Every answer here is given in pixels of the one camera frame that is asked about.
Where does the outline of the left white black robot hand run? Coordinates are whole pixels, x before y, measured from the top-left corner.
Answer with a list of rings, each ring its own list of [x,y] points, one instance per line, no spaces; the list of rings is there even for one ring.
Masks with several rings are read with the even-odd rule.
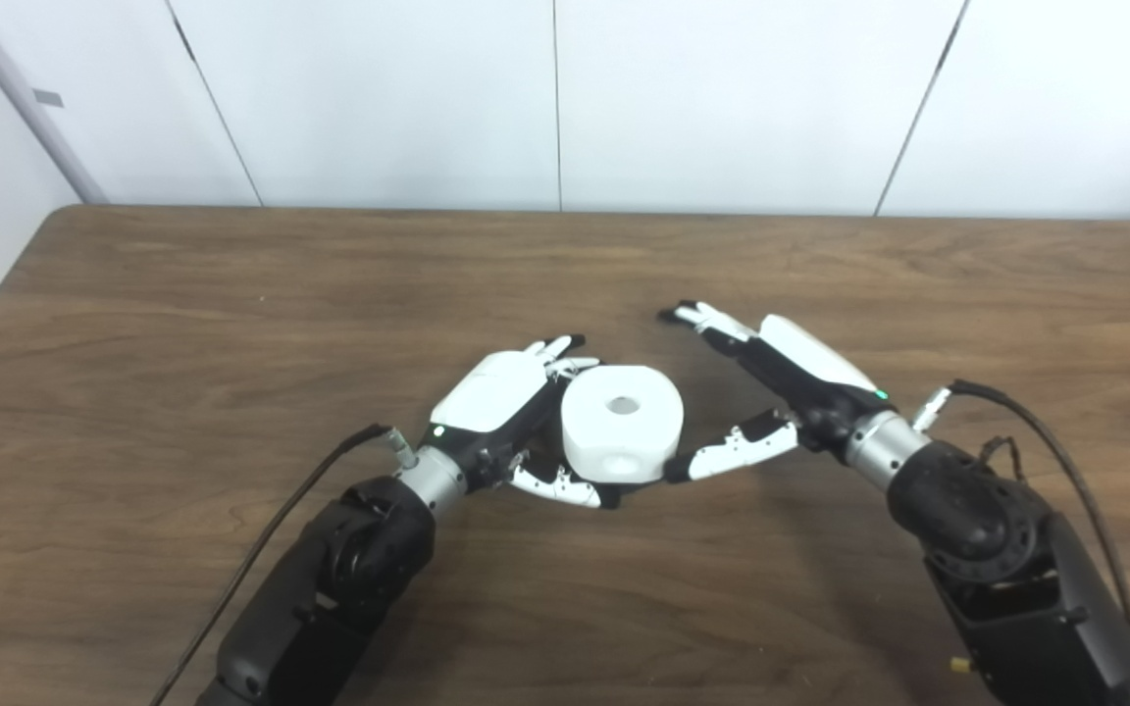
[[[560,406],[570,385],[602,361],[571,357],[581,334],[488,354],[431,411],[423,460],[442,469],[447,493],[511,485],[541,499],[618,509],[618,486],[584,479],[562,448]]]

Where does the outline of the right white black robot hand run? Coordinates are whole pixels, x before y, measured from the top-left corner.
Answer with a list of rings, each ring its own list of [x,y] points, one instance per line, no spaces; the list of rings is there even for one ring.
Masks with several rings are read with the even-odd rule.
[[[766,316],[758,328],[745,326],[704,300],[679,300],[658,317],[690,326],[786,406],[785,411],[772,408],[736,422],[718,439],[664,462],[664,482],[725,474],[798,447],[829,452],[844,462],[862,425],[894,411],[873,380],[790,319]]]

